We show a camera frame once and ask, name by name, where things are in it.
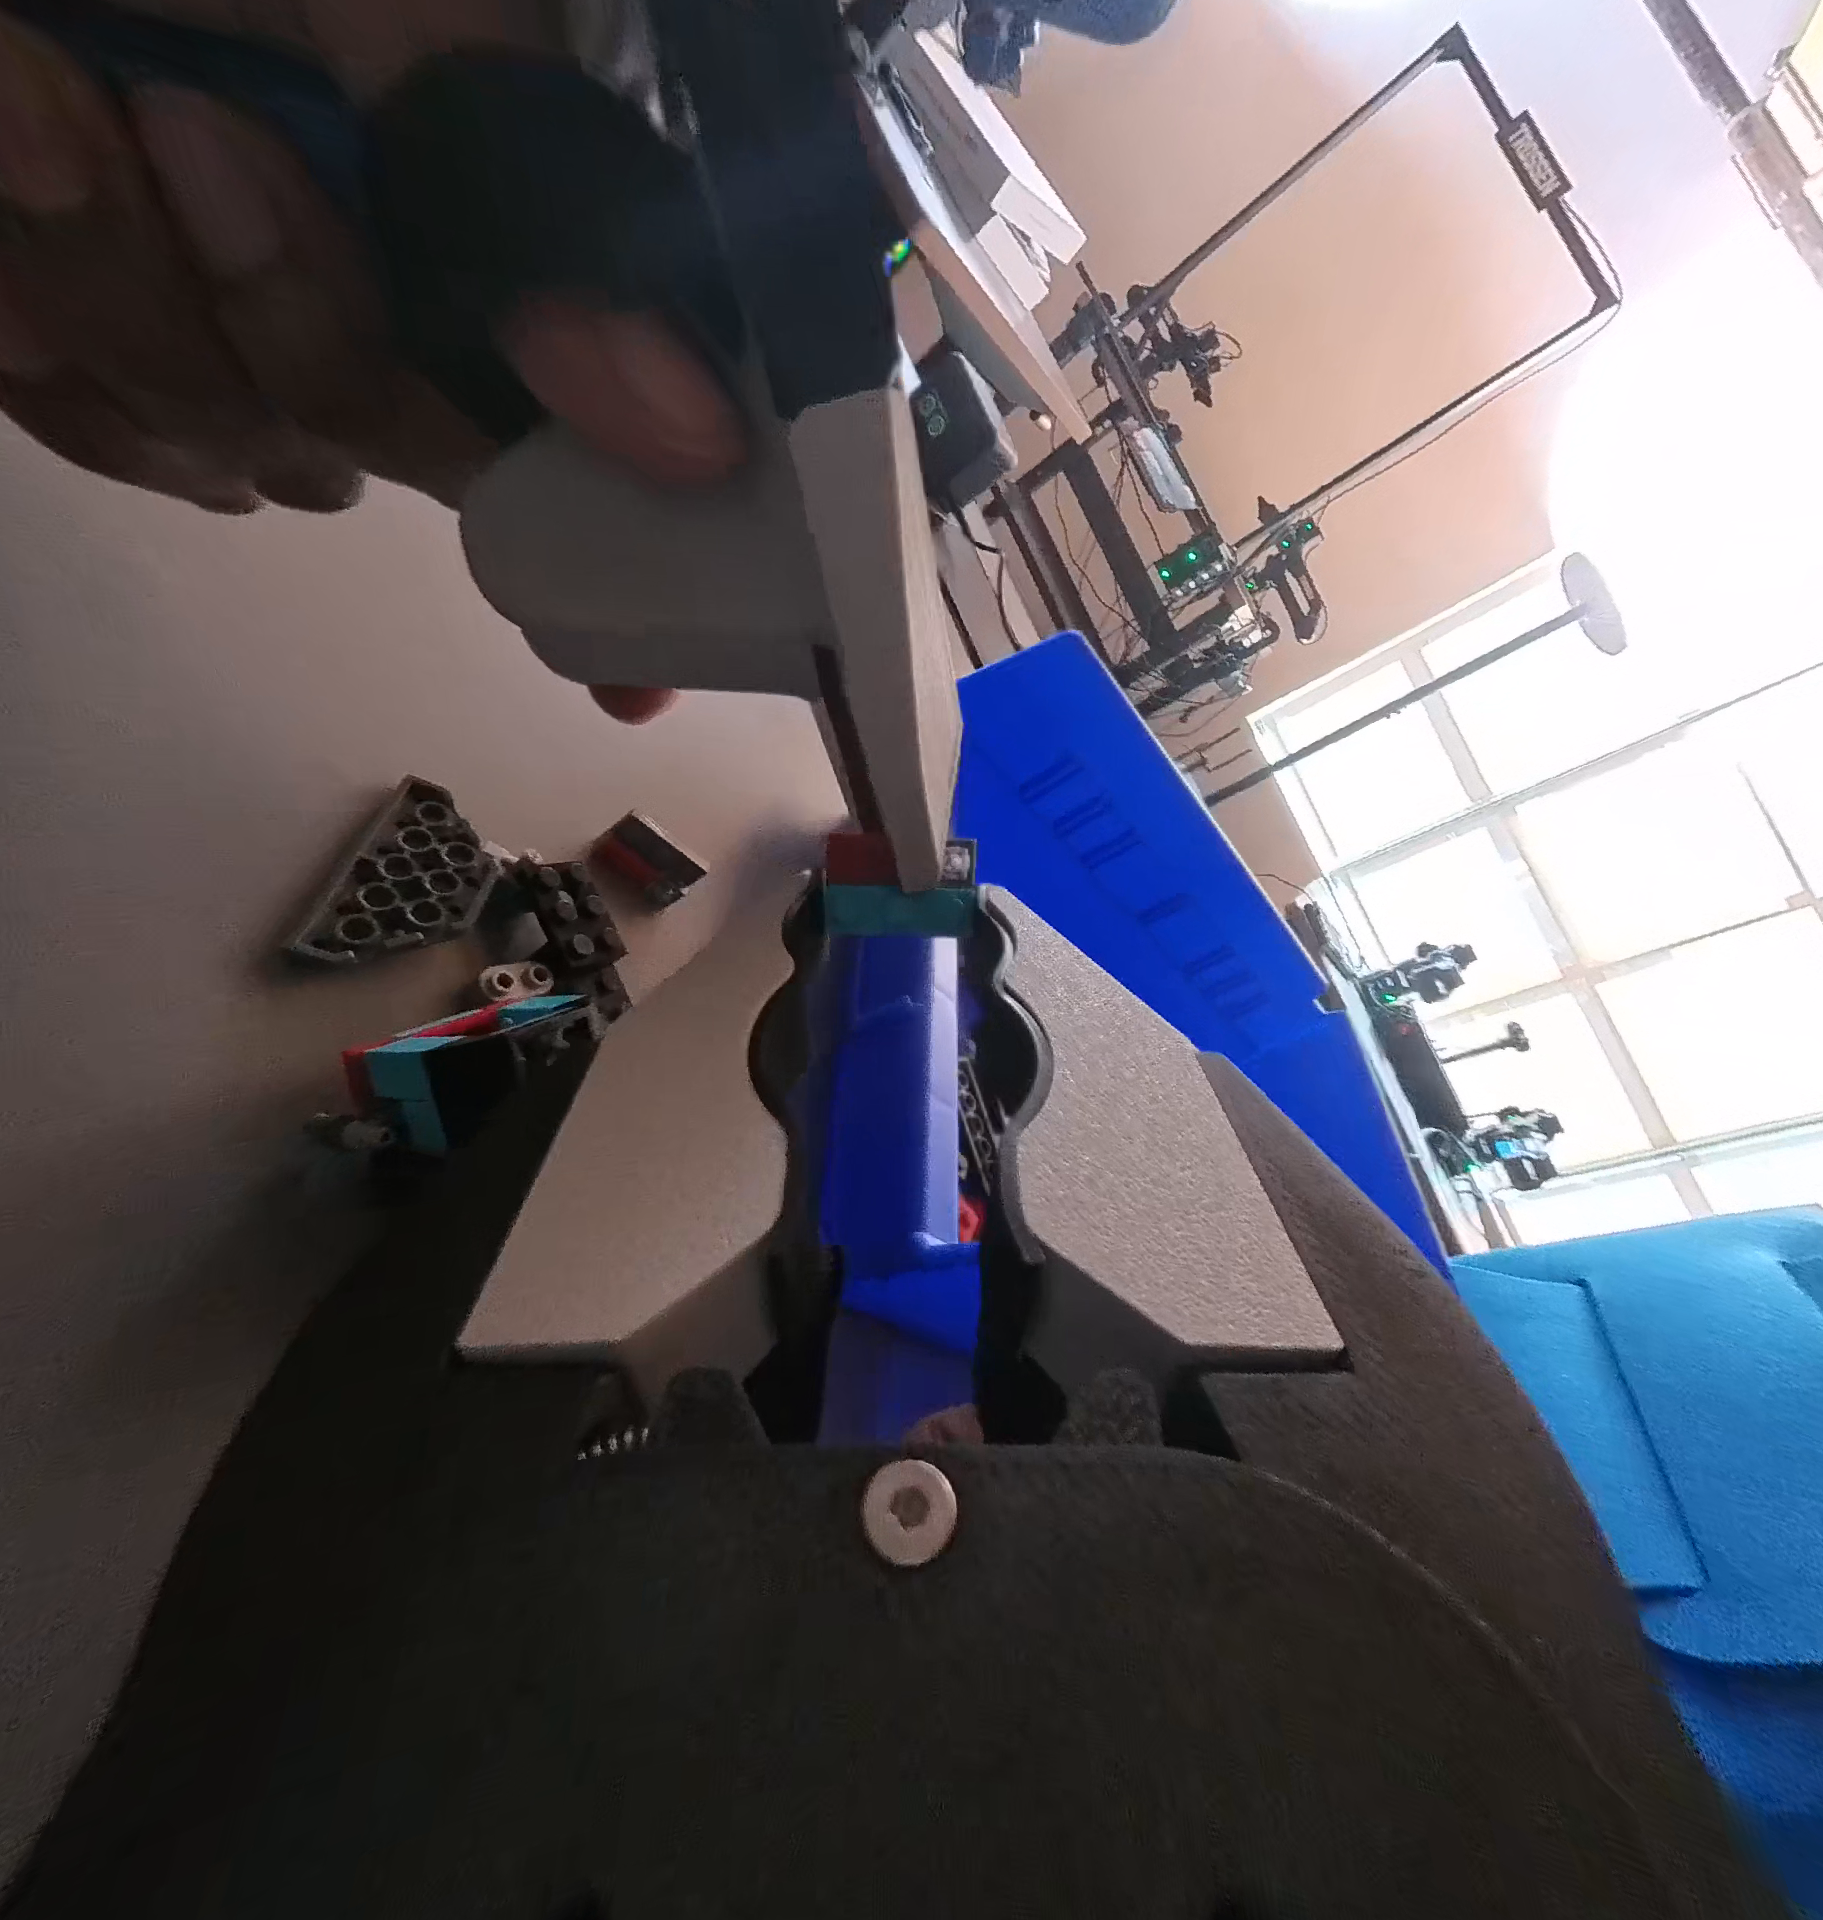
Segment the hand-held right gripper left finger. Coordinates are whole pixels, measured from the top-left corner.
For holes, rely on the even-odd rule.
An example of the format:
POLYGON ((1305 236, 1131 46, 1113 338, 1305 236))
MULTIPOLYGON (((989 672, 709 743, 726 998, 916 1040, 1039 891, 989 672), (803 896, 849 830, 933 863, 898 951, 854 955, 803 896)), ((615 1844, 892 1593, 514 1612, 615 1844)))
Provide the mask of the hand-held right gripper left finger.
POLYGON ((795 1090, 825 924, 747 900, 618 1018, 460 1329, 473 1363, 598 1363, 635 1407, 709 1366, 747 1381, 832 1314, 795 1090))

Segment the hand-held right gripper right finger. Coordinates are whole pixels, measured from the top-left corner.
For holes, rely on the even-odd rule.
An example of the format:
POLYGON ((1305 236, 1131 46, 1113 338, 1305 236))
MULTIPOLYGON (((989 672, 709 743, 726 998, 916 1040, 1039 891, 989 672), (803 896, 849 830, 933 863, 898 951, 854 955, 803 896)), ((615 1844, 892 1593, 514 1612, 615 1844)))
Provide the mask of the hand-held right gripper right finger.
POLYGON ((1039 1064, 998 1170, 1037 1270, 1021 1352, 1047 1374, 1337 1366, 1346 1341, 1235 1130, 1235 1066, 1010 891, 983 902, 1039 1064))

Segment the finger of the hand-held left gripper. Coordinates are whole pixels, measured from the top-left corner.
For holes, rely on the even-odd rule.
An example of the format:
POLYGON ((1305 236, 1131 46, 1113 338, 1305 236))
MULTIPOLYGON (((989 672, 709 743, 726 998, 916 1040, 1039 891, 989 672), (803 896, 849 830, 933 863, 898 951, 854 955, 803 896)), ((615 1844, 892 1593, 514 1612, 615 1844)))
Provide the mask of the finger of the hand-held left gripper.
POLYGON ((960 713, 904 387, 803 409, 791 466, 832 619, 849 767, 898 888, 943 888, 960 713))

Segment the teal and black brick block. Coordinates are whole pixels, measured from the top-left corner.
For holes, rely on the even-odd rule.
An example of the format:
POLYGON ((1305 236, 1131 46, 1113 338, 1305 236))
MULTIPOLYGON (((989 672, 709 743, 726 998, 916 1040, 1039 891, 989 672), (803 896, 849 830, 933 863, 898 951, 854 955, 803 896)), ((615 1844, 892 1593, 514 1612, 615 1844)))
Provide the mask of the teal and black brick block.
POLYGON ((345 1154, 447 1159, 537 1069, 598 1045, 594 997, 525 997, 343 1049, 345 1109, 303 1133, 345 1154))

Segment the thin red plate brick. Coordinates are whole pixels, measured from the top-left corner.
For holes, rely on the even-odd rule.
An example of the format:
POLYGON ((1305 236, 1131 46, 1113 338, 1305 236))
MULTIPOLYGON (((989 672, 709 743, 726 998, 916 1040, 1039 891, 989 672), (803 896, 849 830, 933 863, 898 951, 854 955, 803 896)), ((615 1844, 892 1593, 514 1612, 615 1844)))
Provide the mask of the thin red plate brick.
POLYGON ((618 878, 648 913, 669 913, 707 881, 707 863, 687 855, 655 820, 624 812, 603 830, 587 857, 618 878))

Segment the small side desk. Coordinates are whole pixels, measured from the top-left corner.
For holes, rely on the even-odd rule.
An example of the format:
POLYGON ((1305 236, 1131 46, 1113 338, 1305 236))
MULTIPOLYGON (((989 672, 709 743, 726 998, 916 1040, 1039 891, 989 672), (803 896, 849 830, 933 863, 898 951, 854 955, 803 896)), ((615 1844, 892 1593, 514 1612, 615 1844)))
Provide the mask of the small side desk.
POLYGON ((1413 958, 1371 972, 1337 941, 1335 919, 1313 900, 1288 902, 1285 919, 1325 974, 1320 1005, 1340 1013, 1363 1045, 1363 1064, 1390 1118, 1444 1254, 1463 1254, 1457 1191, 1451 1185, 1453 1151, 1437 1154, 1434 1124, 1444 1120, 1444 1136, 1453 1141, 1467 1118, 1425 1033, 1422 1008, 1463 986, 1475 951, 1422 941, 1413 958))

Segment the grey desk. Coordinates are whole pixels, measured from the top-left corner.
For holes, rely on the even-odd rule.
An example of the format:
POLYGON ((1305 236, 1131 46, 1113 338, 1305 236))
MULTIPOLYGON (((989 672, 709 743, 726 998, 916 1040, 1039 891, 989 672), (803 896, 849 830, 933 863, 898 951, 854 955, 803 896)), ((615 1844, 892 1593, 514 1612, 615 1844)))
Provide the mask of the grey desk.
POLYGON ((337 1054, 476 972, 279 951, 396 780, 550 857, 639 812, 726 902, 843 812, 803 701, 603 716, 418 494, 222 517, 0 416, 0 1886, 222 1446, 382 1222, 303 1136, 337 1054))

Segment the person's left hand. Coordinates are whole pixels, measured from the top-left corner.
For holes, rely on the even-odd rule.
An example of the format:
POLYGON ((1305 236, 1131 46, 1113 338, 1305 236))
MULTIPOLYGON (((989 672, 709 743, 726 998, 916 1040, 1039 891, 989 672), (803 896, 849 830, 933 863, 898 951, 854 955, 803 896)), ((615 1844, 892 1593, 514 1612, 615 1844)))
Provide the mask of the person's left hand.
MULTIPOLYGON (((116 3, 316 59, 349 96, 444 49, 568 54, 573 3, 116 3)), ((747 461, 691 338, 606 301, 525 301, 514 371, 652 486, 747 461)), ((391 359, 368 255, 249 118, 110 96, 0 3, 0 416, 58 461, 208 513, 337 513, 364 480, 447 509, 494 442, 391 359)))

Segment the small black device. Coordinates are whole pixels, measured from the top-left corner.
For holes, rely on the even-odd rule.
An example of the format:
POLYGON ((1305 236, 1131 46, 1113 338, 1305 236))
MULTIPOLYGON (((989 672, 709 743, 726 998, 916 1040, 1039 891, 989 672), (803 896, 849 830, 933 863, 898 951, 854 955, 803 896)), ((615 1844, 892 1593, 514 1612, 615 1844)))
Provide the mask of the small black device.
POLYGON ((912 371, 909 409, 928 501, 950 513, 994 494, 1015 473, 994 389, 954 344, 928 346, 912 371))

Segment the white flat box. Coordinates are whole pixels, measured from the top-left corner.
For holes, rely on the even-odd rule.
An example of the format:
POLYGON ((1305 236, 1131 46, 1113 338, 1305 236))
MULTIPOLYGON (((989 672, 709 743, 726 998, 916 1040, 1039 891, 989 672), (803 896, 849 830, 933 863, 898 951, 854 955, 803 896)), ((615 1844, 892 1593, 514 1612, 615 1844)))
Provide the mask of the white flat box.
POLYGON ((1037 310, 1056 265, 1074 265, 1086 230, 1047 180, 989 89, 972 82, 943 29, 898 27, 882 59, 909 92, 938 180, 994 272, 1037 310))

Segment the robot station table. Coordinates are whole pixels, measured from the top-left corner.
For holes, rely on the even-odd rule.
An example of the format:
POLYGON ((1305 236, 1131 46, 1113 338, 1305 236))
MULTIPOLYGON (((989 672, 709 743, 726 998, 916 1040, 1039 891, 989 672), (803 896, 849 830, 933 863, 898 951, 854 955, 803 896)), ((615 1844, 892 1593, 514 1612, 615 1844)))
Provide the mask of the robot station table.
POLYGON ((1297 513, 1242 556, 1172 441, 1118 408, 1086 442, 998 480, 985 513, 1010 534, 1039 611, 1089 642, 1147 721, 1247 700, 1285 634, 1313 645, 1331 619, 1308 578, 1318 517, 1297 513))

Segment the black brick assembly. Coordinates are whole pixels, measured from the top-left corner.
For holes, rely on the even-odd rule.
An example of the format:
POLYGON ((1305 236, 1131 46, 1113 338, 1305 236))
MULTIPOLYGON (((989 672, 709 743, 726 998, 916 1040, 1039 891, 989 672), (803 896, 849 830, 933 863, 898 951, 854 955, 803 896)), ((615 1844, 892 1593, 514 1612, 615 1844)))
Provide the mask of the black brick assembly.
POLYGON ((618 1021, 632 1008, 618 963, 625 941, 611 919, 587 863, 514 857, 511 881, 520 902, 537 924, 533 963, 550 974, 557 997, 581 997, 598 1021, 618 1021))

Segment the black studded plate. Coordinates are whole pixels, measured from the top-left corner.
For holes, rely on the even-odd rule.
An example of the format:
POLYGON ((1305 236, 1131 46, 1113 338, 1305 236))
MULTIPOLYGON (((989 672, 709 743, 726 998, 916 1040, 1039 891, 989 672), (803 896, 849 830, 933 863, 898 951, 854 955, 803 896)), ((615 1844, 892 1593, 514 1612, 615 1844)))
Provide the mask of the black studded plate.
POLYGON ((400 780, 275 951, 316 972, 436 951, 483 916, 501 874, 506 857, 483 851, 447 786, 400 780))

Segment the window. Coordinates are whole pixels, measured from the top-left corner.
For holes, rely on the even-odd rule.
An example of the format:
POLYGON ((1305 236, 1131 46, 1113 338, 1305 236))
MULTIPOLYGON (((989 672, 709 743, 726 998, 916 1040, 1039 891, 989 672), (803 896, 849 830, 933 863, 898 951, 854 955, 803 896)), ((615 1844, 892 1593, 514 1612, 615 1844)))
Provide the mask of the window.
POLYGON ((1545 1109, 1554 1175, 1501 1199, 1560 1241, 1823 1211, 1823 556, 1758 586, 1579 554, 1626 645, 1565 611, 1560 556, 1256 716, 1279 799, 1363 963, 1471 947, 1425 1013, 1471 1118, 1545 1109))

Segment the light blue foam bag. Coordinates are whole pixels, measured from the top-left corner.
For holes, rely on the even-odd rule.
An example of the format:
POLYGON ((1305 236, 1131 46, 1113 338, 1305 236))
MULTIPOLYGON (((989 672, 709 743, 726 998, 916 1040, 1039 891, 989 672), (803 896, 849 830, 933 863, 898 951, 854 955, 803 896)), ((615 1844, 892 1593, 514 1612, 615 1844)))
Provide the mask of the light blue foam bag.
POLYGON ((1823 1917, 1823 1211, 1467 1254, 1451 1285, 1579 1483, 1707 1769, 1823 1917))

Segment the black floor lamp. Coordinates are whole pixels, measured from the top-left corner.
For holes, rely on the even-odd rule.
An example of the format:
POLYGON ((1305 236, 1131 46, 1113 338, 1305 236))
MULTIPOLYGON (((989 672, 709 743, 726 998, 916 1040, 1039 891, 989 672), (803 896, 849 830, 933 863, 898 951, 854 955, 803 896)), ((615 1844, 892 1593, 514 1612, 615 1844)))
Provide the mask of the black floor lamp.
POLYGON ((1574 626, 1586 634, 1586 645, 1603 657, 1624 657, 1626 653, 1626 624, 1624 624, 1624 611, 1603 578, 1603 571, 1594 565, 1594 556, 1586 554, 1569 554, 1560 561, 1560 591, 1565 591, 1565 611, 1527 626, 1521 634, 1508 634, 1506 645, 1491 645, 1483 653, 1475 653, 1471 661, 1457 661, 1453 668, 1413 685, 1409 693, 1396 693, 1363 716, 1355 716, 1350 722, 1285 752, 1279 761, 1265 761, 1264 771, 1251 771, 1247 780, 1236 784, 1225 784, 1218 792, 1203 792, 1203 809, 1218 809, 1218 805, 1228 805, 1228 799, 1242 799, 1265 784, 1273 784, 1279 775, 1288 771, 1301 771, 1305 761, 1313 757, 1325 757, 1331 749, 1337 743, 1350 743, 1355 737, 1363 732, 1377 732, 1381 722, 1413 713, 1413 707, 1425 707, 1430 700, 1446 693, 1451 685, 1463 685, 1471 683, 1475 672, 1542 645, 1545 634, 1560 634, 1569 626, 1574 626))

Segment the black metal frame rig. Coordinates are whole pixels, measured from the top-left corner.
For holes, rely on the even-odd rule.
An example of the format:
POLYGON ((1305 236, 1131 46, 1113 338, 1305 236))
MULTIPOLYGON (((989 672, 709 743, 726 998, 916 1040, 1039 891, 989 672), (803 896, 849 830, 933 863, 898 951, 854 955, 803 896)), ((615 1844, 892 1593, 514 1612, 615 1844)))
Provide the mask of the black metal frame rig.
POLYGON ((1346 494, 1381 480, 1383 473, 1402 468, 1430 442, 1446 441, 1453 427, 1489 409, 1491 401, 1508 396, 1514 389, 1529 387, 1533 375, 1560 367, 1569 355, 1590 346, 1618 315, 1624 315, 1624 280, 1608 265, 1606 246, 1590 230, 1590 222, 1570 208, 1570 174, 1554 158, 1545 135, 1529 115, 1506 105, 1489 62, 1475 54, 1463 27, 1444 29, 1419 59, 1409 59, 1387 82, 1381 82, 1358 107, 1350 107, 1325 140, 1318 140, 1301 158, 1292 158, 1265 190, 1260 190, 1228 222, 1221 222, 1201 246, 1193 246, 1166 275, 1147 283, 1119 315, 1118 332, 1131 332, 1148 318, 1163 318, 1177 288, 1235 237, 1242 237, 1265 208, 1273 208, 1288 192, 1297 192, 1320 162, 1331 162, 1346 141, 1355 141, 1381 115, 1387 115, 1413 82, 1422 82, 1434 69, 1453 69, 1463 82, 1475 92, 1483 120, 1491 124, 1498 150, 1516 180, 1529 208, 1550 226, 1560 253, 1569 255, 1570 272, 1590 288, 1590 310, 1508 359, 1506 367, 1489 371, 1467 393, 1451 396, 1446 408, 1430 409, 1396 441, 1381 442, 1350 468, 1320 480, 1313 494, 1301 498, 1301 509, 1325 509, 1346 494))

